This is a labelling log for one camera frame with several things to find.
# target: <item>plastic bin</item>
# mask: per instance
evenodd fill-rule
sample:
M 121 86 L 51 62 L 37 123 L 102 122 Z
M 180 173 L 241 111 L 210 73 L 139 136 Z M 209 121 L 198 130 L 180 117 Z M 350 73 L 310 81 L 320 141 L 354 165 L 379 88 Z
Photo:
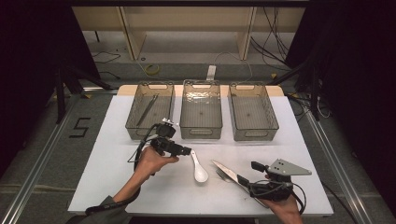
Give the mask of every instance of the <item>plastic bin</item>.
M 272 141 L 279 125 L 265 85 L 244 82 L 230 85 L 228 99 L 235 141 Z
M 183 139 L 220 139 L 220 85 L 217 80 L 185 80 L 180 116 Z
M 125 128 L 134 140 L 141 140 L 155 123 L 172 119 L 175 87 L 169 82 L 141 82 L 137 86 Z

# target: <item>silver fork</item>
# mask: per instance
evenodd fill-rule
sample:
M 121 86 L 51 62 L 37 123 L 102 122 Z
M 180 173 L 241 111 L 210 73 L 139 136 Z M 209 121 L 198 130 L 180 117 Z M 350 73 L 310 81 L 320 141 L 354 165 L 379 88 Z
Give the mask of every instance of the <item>silver fork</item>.
M 216 170 L 216 173 L 221 177 L 221 179 L 223 179 L 225 182 L 231 183 L 234 182 L 236 183 L 234 180 L 232 180 L 226 173 L 224 173 L 224 171 L 222 171 L 220 168 L 218 168 Z M 248 194 L 250 194 L 250 192 L 248 191 L 248 189 L 245 186 L 238 184 L 242 189 L 244 189 Z M 263 207 L 265 208 L 269 208 L 267 205 L 265 205 L 264 203 L 262 203 L 259 199 L 254 198 L 254 200 L 256 200 L 259 204 L 261 204 Z

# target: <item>white spoon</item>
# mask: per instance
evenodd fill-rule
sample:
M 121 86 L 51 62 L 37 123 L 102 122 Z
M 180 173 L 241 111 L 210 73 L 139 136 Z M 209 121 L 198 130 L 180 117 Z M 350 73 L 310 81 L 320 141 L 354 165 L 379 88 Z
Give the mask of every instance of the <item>white spoon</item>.
M 208 178 L 208 174 L 204 169 L 204 167 L 202 167 L 202 165 L 198 162 L 198 158 L 194 150 L 191 151 L 191 156 L 192 159 L 194 160 L 194 165 L 195 165 L 195 171 L 194 171 L 195 180 L 201 183 L 206 182 Z

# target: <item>hand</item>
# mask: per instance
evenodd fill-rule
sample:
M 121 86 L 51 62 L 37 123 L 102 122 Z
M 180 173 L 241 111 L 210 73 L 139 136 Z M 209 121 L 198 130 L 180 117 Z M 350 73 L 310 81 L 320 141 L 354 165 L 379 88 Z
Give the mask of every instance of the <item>hand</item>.
M 259 199 L 262 203 L 271 208 L 274 214 L 279 217 L 283 223 L 303 223 L 300 212 L 298 210 L 296 199 L 290 195 L 286 201 L 273 202 L 269 200 Z
M 166 164 L 178 161 L 178 157 L 164 157 L 163 155 L 158 154 L 152 146 L 145 147 L 134 172 L 145 176 L 147 180 L 152 174 L 159 172 Z
M 120 202 L 132 197 L 152 174 L 160 171 L 166 164 L 177 161 L 178 157 L 163 157 L 157 153 L 154 147 L 146 147 L 142 151 L 134 174 L 113 197 L 114 202 Z

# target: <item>floor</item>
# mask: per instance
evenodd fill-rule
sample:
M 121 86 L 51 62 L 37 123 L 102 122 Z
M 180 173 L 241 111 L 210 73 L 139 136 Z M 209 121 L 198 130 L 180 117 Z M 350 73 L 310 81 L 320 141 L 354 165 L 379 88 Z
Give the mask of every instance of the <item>floor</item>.
M 100 42 L 97 42 L 94 32 L 84 32 L 102 80 L 114 87 L 153 78 L 145 76 L 142 71 L 142 67 L 150 63 L 160 65 L 160 73 L 156 78 L 174 80 L 205 77 L 210 64 L 217 66 L 216 78 L 224 82 L 237 77 L 270 81 L 273 76 L 281 76 L 288 69 L 275 60 L 264 61 L 262 55 L 252 48 L 249 49 L 246 61 L 238 60 L 237 46 L 233 34 L 230 33 L 149 33 L 137 61 L 131 61 L 129 58 L 122 33 L 99 32 L 98 34 Z M 266 35 L 253 36 L 258 42 L 263 43 Z M 293 34 L 282 34 L 286 46 L 290 45 L 292 38 Z M 273 38 L 269 40 L 267 48 L 281 57 Z M 296 77 L 293 77 L 280 85 L 285 93 L 294 93 L 295 80 Z M 21 203 L 21 213 L 17 215 L 17 223 L 65 223 L 73 216 L 67 212 L 67 207 L 90 157 L 111 97 L 116 93 L 96 91 L 96 86 L 88 81 L 82 80 L 81 83 L 93 91 L 89 91 L 84 97 L 66 94 L 69 96 L 66 99 L 69 114 L 62 127 L 55 124 L 56 99 L 49 99 L 47 108 L 35 126 L 35 131 L 26 141 L 25 149 L 19 152 L 1 178 L 0 214 L 2 216 L 6 215 L 8 208 L 15 202 L 15 197 L 23 188 L 26 179 L 31 176 L 31 171 L 37 167 L 36 162 L 43 158 L 43 152 L 48 152 L 48 157 L 44 159 L 41 169 L 37 170 L 37 181 L 31 194 Z M 352 206 L 355 203 L 353 202 L 355 196 L 363 204 L 365 214 L 362 220 L 367 220 L 360 223 L 396 223 L 359 160 L 354 157 L 352 148 L 349 147 L 338 126 L 337 115 L 331 114 L 325 118 L 329 111 L 323 109 L 320 122 L 315 122 L 310 113 L 304 111 L 300 105 L 294 101 L 290 101 L 290 104 L 319 177 L 329 187 L 325 190 L 334 210 L 334 214 L 330 217 L 304 217 L 304 223 L 353 223 L 347 210 L 337 198 L 348 210 L 359 213 L 361 210 Z M 79 121 L 80 126 L 89 129 L 83 138 L 72 138 L 71 135 L 81 134 L 81 130 L 74 129 L 80 118 L 89 118 Z M 323 138 L 327 138 L 328 141 L 323 142 L 321 140 Z M 54 140 L 56 144 L 50 145 L 49 140 Z M 351 196 L 346 191 L 348 188 L 345 184 L 340 184 L 340 174 L 337 171 L 340 166 L 334 166 L 334 162 L 330 162 L 334 155 L 339 161 L 338 165 L 341 165 L 341 176 L 349 182 L 347 187 L 352 187 L 356 194 Z M 260 217 L 256 221 L 279 223 L 276 217 Z M 216 222 L 231 223 L 228 219 L 216 219 Z

